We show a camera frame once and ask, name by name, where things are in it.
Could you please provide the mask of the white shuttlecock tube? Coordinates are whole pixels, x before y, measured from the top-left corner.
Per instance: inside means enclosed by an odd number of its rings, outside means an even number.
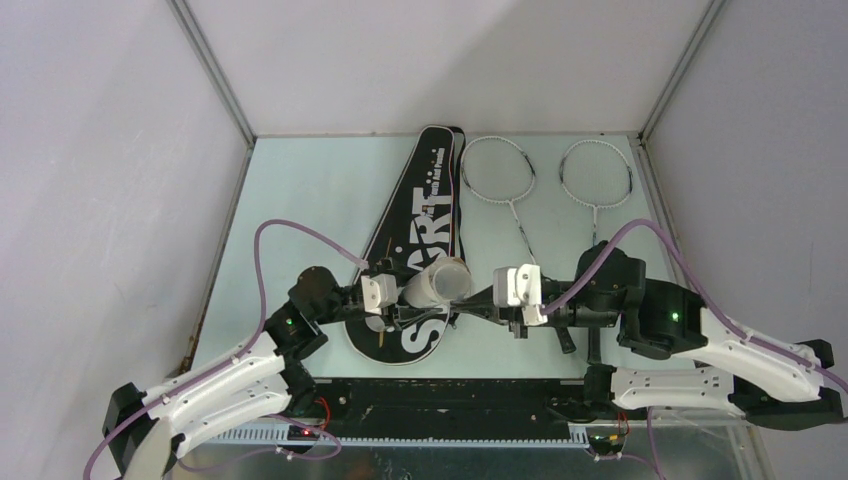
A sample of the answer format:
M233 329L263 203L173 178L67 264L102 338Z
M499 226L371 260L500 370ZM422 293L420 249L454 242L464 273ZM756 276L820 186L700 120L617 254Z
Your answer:
M413 276L401 296L415 308L448 305L468 297L472 283L471 272L462 259L443 257Z

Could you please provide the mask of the clear round tube lid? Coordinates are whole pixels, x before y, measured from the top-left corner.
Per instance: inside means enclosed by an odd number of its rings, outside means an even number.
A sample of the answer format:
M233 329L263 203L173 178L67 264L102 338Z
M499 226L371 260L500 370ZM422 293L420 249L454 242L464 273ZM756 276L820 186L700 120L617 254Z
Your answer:
M430 285L445 302L466 298L472 290L472 275L466 263L455 257L437 260L431 268Z

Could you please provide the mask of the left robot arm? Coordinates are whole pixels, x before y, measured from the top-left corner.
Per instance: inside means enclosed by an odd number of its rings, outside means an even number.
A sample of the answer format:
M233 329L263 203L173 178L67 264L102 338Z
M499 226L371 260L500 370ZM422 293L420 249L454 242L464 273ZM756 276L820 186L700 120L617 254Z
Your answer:
M441 320L470 289L464 261L422 270L382 259L349 286L331 271L304 270L289 298L247 339L208 364L146 390L128 383L110 398L104 447L123 479L159 479L206 440L266 416L304 416L317 384L304 360L323 347L322 326L359 324L396 333Z

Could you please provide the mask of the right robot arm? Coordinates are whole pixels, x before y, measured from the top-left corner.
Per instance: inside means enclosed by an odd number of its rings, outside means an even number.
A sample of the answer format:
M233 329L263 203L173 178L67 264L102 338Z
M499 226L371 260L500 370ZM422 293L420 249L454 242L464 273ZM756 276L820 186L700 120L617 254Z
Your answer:
M841 395L825 384L834 363L830 343L785 343L721 320L704 295L648 278L641 259L608 242L581 255L571 281L546 277L534 265L501 268L489 288L452 309L519 337L551 328L567 353L575 350L572 329L614 327L619 346L638 356L692 362L689 369L650 371L593 360L581 396L566 402L575 422L652 407L718 410L779 431L846 421Z

